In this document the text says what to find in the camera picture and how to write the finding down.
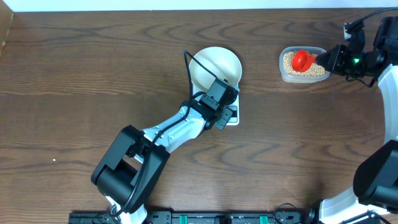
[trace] white wall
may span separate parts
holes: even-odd
[[[392,7],[398,0],[3,0],[14,12]]]

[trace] clear plastic container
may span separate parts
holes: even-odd
[[[283,50],[279,56],[279,70],[280,70],[280,73],[282,74],[283,81],[289,82],[289,83],[315,83],[315,82],[320,82],[322,80],[325,80],[329,77],[330,72],[326,72],[325,75],[322,75],[320,77],[304,77],[304,76],[298,76],[298,75],[289,75],[284,69],[284,55],[287,52],[292,52],[292,51],[297,52],[299,50],[305,50],[307,52],[310,52],[311,54],[317,54],[317,55],[320,55],[320,54],[326,52],[325,49],[322,49],[320,47],[288,47],[285,50]]]

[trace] wooden table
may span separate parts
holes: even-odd
[[[123,127],[177,112],[188,98],[183,50],[208,46],[243,63],[241,123],[178,148],[147,204],[264,211],[335,196],[383,144],[381,93],[337,75],[285,83],[279,54],[342,44],[343,23],[373,11],[17,13],[0,58],[1,223],[66,223],[71,211],[107,209],[92,171]],[[368,47],[387,15],[366,22]]]

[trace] red scoop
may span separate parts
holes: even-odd
[[[316,59],[305,50],[299,50],[293,57],[292,68],[296,72],[305,72],[311,67],[312,63],[315,63]]]

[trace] beans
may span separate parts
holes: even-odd
[[[297,76],[306,76],[306,77],[320,77],[326,74],[325,69],[313,63],[311,67],[305,72],[296,72],[292,68],[292,60],[296,52],[287,52],[284,55],[284,69],[289,75],[297,75]]]

